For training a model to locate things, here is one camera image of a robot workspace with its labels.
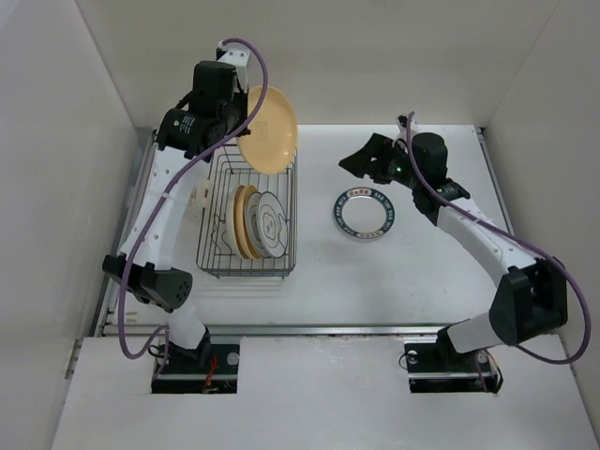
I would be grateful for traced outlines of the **white plate green rim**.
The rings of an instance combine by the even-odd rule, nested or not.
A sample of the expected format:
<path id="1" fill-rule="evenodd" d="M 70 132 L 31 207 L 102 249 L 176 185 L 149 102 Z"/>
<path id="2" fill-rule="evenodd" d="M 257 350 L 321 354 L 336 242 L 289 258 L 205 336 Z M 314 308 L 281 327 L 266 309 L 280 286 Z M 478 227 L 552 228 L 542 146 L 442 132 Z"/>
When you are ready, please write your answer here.
<path id="1" fill-rule="evenodd" d="M 342 192 L 333 207 L 342 232 L 354 239 L 373 240 L 388 233 L 396 220 L 392 201 L 372 187 L 353 187 Z"/>

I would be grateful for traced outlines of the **yellow bear plate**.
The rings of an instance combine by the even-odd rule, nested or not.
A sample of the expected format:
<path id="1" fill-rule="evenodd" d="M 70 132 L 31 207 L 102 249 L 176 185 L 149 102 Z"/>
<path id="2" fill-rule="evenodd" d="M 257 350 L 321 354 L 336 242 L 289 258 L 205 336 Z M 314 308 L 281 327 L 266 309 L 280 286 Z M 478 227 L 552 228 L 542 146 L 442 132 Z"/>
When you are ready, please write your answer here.
<path id="1" fill-rule="evenodd" d="M 248 135 L 236 138 L 245 161 L 259 173 L 284 172 L 293 162 L 298 142 L 298 123 L 291 102 L 280 90 L 269 86 L 247 128 Z"/>

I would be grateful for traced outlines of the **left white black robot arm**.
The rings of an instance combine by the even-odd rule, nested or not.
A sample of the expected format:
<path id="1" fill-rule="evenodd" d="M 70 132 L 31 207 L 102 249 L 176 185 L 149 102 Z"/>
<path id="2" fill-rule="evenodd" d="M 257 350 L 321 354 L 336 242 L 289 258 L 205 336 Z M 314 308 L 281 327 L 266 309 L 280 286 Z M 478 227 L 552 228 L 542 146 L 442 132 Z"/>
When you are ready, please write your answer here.
<path id="1" fill-rule="evenodd" d="M 127 344 L 125 305 L 132 296 L 167 313 L 159 331 L 166 351 L 177 351 L 185 369 L 196 372 L 209 363 L 209 332 L 188 301 L 193 276 L 174 267 L 174 246 L 203 169 L 220 146 L 246 130 L 251 116 L 246 52 L 198 63 L 191 90 L 165 113 L 138 216 L 117 253 L 102 264 L 119 285 L 118 338 L 127 358 L 142 356 Z"/>

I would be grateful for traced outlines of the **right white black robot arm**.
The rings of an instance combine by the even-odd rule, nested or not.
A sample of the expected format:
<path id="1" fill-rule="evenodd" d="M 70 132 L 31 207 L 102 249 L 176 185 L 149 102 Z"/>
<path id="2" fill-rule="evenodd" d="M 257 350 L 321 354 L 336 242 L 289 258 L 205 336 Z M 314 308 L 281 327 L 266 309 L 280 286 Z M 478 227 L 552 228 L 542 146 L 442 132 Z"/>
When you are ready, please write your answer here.
<path id="1" fill-rule="evenodd" d="M 491 220 L 470 193 L 447 175 L 448 151 L 435 133 L 419 133 L 412 148 L 374 133 L 339 162 L 357 178 L 377 184 L 400 183 L 415 207 L 452 236 L 484 268 L 496 287 L 488 311 L 445 327 L 434 346 L 436 362 L 454 369 L 470 352 L 499 345 L 517 346 L 563 326 L 568 320 L 566 279 L 548 260 L 493 232 Z"/>

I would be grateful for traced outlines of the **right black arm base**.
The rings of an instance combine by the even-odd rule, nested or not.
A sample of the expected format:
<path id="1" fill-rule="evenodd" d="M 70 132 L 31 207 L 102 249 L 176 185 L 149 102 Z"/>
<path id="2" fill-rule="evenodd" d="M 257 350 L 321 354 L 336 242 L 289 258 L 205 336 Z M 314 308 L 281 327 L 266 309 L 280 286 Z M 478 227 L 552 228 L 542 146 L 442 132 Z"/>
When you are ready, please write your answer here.
<path id="1" fill-rule="evenodd" d="M 502 343 L 488 315 L 481 314 L 440 329 L 433 341 L 405 342 L 398 361 L 413 394 L 496 394 L 503 375 L 488 350 Z"/>

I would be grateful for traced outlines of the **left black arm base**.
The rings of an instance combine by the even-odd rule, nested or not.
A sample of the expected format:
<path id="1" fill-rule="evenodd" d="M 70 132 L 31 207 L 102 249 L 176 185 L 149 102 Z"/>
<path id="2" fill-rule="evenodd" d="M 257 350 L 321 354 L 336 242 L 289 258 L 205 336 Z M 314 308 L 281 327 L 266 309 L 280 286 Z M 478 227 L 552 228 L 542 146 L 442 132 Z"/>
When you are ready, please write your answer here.
<path id="1" fill-rule="evenodd" d="M 152 345 L 148 353 L 155 358 L 152 394 L 229 395 L 238 390 L 240 345 L 236 342 L 213 343 L 208 353 L 176 350 L 170 344 Z"/>

